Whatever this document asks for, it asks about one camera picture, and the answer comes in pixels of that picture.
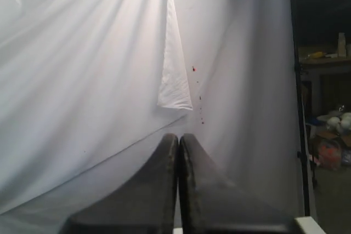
wooden shelf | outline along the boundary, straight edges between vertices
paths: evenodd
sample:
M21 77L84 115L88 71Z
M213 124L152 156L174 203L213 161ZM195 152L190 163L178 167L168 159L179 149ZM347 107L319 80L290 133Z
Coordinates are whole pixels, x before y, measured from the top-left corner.
M351 57L319 58L301 61L304 69L351 65Z

floor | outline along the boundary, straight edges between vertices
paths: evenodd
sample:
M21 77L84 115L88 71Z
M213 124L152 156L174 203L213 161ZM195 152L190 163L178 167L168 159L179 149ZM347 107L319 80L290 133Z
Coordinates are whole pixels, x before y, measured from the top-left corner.
M316 170L319 225L327 234L351 234L351 167Z

black padded object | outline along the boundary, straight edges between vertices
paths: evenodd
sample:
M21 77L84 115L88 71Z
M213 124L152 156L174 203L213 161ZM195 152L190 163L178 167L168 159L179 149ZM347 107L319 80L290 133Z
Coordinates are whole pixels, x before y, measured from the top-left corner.
M178 180L185 234L303 233L293 217L239 190L192 134L180 140Z
M166 134L130 180L101 201L70 216L60 233L171 234L177 196L177 155L178 138Z

black metal pole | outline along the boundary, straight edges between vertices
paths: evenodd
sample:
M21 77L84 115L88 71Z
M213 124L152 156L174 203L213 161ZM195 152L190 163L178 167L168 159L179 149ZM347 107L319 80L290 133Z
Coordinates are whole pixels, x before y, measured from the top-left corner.
M300 145L301 151L298 152L298 157L301 161L302 168L302 183L303 183L303 199L304 199L304 212L305 216L310 215L310 200L309 200L309 185L308 185L308 160L306 153L305 144L305 128L304 128L304 116L303 116L303 104L301 95L301 66L298 57L298 48L296 41L296 5L295 0L290 0L291 5L291 23L292 23L292 34L294 42L294 55L295 55L295 78L296 78L296 92L297 92L297 107L298 107L298 120L300 130Z

white backdrop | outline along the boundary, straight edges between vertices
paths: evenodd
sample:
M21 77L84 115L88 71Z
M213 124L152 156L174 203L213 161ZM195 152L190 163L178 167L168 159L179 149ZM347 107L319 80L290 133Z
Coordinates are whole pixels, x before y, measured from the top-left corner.
M290 0L0 8L1 233L56 233L165 132L195 133L240 187L303 214Z

